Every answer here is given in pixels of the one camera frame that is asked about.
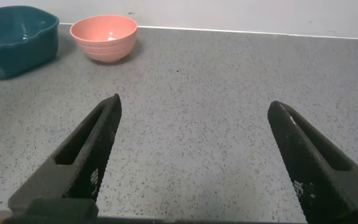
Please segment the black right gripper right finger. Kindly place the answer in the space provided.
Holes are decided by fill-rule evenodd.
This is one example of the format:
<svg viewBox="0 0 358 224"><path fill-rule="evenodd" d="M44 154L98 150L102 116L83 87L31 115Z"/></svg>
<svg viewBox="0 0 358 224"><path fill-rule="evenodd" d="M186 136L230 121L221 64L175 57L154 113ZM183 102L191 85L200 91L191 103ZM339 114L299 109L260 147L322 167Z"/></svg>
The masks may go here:
<svg viewBox="0 0 358 224"><path fill-rule="evenodd" d="M292 107L267 116L306 221L358 223L358 165Z"/></svg>

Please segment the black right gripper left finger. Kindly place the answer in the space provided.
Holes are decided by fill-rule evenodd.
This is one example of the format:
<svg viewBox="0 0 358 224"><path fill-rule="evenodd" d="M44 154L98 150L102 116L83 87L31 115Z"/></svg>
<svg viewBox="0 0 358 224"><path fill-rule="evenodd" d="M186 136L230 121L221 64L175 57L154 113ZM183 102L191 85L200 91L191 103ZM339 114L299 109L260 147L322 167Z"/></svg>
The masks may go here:
<svg viewBox="0 0 358 224"><path fill-rule="evenodd" d="M101 101L13 193L12 212L24 212L39 198L97 200L121 116L118 94Z"/></svg>

